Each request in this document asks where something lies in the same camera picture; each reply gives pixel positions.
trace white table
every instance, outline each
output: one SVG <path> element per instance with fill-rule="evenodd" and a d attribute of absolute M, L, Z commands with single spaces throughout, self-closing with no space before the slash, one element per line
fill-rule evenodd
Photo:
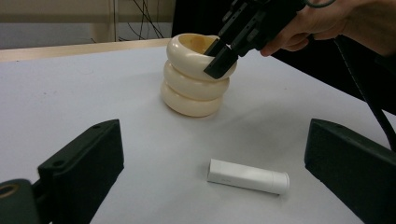
<path fill-rule="evenodd" d="M 165 61 L 157 47 L 0 63 L 0 182 L 36 182 L 56 151 L 119 119 L 125 169 L 92 223 L 362 223 L 304 168 L 304 150 L 312 118 L 389 147 L 366 103 L 253 50 L 219 112 L 188 118 L 161 99 Z M 290 191 L 209 183 L 210 159 L 287 172 Z"/>

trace ribbed container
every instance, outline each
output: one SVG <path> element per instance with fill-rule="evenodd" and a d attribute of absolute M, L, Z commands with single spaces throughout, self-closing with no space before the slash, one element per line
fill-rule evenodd
<path fill-rule="evenodd" d="M 219 110 L 236 63 L 219 79 L 204 72 L 214 59 L 204 53 L 215 39 L 215 36 L 181 34 L 169 41 L 161 96 L 176 112 L 190 117 L 205 117 Z"/>

